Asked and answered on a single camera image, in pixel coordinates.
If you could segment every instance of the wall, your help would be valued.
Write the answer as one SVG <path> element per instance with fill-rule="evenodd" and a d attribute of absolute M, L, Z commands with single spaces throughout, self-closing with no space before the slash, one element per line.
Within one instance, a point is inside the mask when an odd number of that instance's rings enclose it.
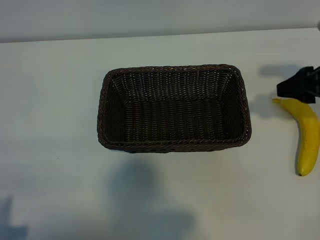
<path fill-rule="evenodd" d="M 0 42 L 307 28 L 319 0 L 0 0 Z"/>

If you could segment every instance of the banana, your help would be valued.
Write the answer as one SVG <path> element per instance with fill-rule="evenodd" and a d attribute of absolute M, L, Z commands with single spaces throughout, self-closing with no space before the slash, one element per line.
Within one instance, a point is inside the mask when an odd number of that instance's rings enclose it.
<path fill-rule="evenodd" d="M 318 158 L 320 124 L 317 115 L 308 104 L 294 98 L 274 98 L 272 101 L 280 104 L 299 124 L 301 141 L 296 170 L 299 176 L 306 176 Z"/>

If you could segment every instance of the black object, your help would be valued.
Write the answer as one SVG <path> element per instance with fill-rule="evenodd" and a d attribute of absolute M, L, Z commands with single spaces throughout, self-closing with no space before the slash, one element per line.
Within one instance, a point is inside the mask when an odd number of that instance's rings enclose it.
<path fill-rule="evenodd" d="M 306 104 L 315 104 L 320 97 L 320 67 L 301 68 L 294 76 L 276 86 L 279 97 L 298 99 Z"/>

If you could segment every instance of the table surface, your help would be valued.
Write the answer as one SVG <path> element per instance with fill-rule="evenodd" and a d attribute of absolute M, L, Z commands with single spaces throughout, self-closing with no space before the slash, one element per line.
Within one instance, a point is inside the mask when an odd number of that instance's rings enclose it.
<path fill-rule="evenodd" d="M 319 42 L 306 28 L 0 44 L 2 231 L 27 228 L 28 240 L 318 240 L 320 164 L 295 175 L 297 123 L 271 99 L 277 83 L 319 64 Z M 240 69 L 246 145 L 167 154 L 100 145 L 108 71 L 202 64 Z"/>

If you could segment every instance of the rectangular basket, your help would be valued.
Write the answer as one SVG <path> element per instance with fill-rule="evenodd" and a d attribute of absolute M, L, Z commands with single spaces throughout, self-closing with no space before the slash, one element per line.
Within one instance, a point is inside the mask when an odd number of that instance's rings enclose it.
<path fill-rule="evenodd" d="M 244 81 L 231 65 L 119 68 L 103 80 L 99 142 L 129 153 L 216 151 L 251 137 Z"/>

